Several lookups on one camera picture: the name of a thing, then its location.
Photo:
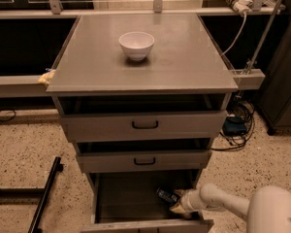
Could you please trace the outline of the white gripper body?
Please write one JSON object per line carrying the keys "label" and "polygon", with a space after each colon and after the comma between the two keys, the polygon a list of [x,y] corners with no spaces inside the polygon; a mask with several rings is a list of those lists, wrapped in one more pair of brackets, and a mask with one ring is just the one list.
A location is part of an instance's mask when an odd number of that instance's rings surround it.
{"label": "white gripper body", "polygon": [[201,211],[205,206],[198,189],[184,190],[180,198],[180,204],[186,213]]}

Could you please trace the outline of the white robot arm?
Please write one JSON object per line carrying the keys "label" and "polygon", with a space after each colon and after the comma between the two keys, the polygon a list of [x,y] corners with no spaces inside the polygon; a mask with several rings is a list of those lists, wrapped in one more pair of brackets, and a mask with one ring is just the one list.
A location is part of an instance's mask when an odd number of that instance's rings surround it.
{"label": "white robot arm", "polygon": [[205,183],[199,189],[178,190],[177,195],[173,213],[225,209],[246,222],[246,233],[291,233],[291,192],[281,187],[267,185],[245,199]]}

